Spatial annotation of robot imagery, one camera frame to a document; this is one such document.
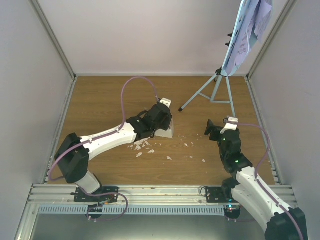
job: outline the white enclosure wall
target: white enclosure wall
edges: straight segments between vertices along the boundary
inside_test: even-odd
[[[11,240],[43,180],[72,78],[29,1],[1,1],[0,23],[0,238]]]
[[[251,84],[284,184],[292,185],[319,239],[320,1],[297,1],[253,73]]]
[[[274,0],[268,36],[287,0]],[[39,0],[78,75],[210,75],[241,0]],[[257,43],[237,74],[247,74]]]

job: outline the robotic arm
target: robotic arm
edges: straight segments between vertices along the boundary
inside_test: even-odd
[[[294,218],[304,240],[307,240],[306,217],[302,210],[292,209],[259,175],[256,177],[252,163],[241,153],[238,119],[229,117],[223,122],[226,123],[225,127],[215,126],[208,120],[205,135],[210,135],[209,139],[218,143],[224,169],[232,176],[222,184],[222,192],[227,201],[231,204],[235,201],[240,203],[259,223],[266,240],[300,239],[288,214]]]
[[[78,137],[75,133],[68,135],[57,151],[55,159],[77,144],[88,143],[71,151],[58,163],[66,182],[77,184],[88,194],[101,194],[101,183],[88,171],[89,161],[120,145],[153,138],[157,131],[168,131],[172,121],[170,105],[170,100],[162,98],[149,111],[143,111],[127,119],[122,129],[117,126],[89,136]],[[106,136],[115,130],[117,133]]]

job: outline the tripod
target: tripod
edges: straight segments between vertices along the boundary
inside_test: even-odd
[[[233,117],[236,117],[236,111],[235,111],[234,101],[233,101],[233,98],[232,98],[229,77],[228,76],[222,76],[221,75],[221,71],[222,71],[222,68],[219,68],[217,71],[215,71],[215,74],[182,107],[179,108],[179,112],[182,112],[182,110],[185,109],[185,107],[189,103],[191,103],[191,101],[193,99],[195,99],[195,97],[197,95],[200,95],[200,96],[202,96],[202,97],[204,97],[206,99],[209,99],[210,103],[230,104],[231,105],[231,110],[232,110],[232,115],[233,115]],[[227,89],[228,89],[229,101],[215,101],[215,97],[217,95],[217,92],[218,92],[218,89],[219,89],[219,86],[221,84],[221,81],[222,81],[223,77],[225,77],[225,80],[226,80],[226,86],[227,86]],[[201,93],[201,91],[203,89],[205,89],[213,80],[216,82],[216,84],[215,84],[215,87],[214,87],[214,90],[213,90],[213,93],[212,93],[211,97]]]

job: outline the black bracket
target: black bracket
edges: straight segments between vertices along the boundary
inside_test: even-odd
[[[216,73],[217,76],[221,75],[221,72],[222,72],[222,67],[220,67],[219,69],[217,69],[217,70],[215,71],[215,73]]]
[[[118,193],[119,188],[116,186],[103,186],[99,191],[93,194],[106,194],[106,193]],[[108,202],[109,204],[116,203],[118,201],[118,195],[104,195],[104,196],[88,196],[79,187],[76,188],[75,192],[71,193],[74,196],[75,203],[101,203]]]
[[[209,204],[225,204],[225,203],[238,203],[233,198],[226,198],[221,186],[209,186],[205,188],[206,202]]]

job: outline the wooden floor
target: wooden floor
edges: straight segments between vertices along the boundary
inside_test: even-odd
[[[79,77],[68,109],[60,143],[70,133],[92,135],[119,125],[122,121],[120,94],[129,77]],[[197,96],[183,112],[178,109],[209,79],[207,76],[150,77],[159,97],[172,100],[174,137],[150,139],[150,149],[134,150],[122,145],[109,150],[89,163],[89,170],[102,184],[130,185],[221,185],[230,175],[224,170],[216,142],[204,136],[208,119],[221,125],[231,115],[229,104],[209,103]],[[231,77],[230,84],[237,117],[242,123],[257,124],[247,84],[242,77]],[[203,92],[210,95],[215,83]],[[226,100],[227,86],[221,83],[216,100]],[[147,81],[132,81],[125,90],[126,118],[155,104],[152,87]],[[260,130],[240,127],[242,152],[256,166],[265,153]],[[57,168],[54,177],[60,176]],[[266,161],[260,175],[274,184],[270,163]],[[64,184],[63,180],[55,182]]]

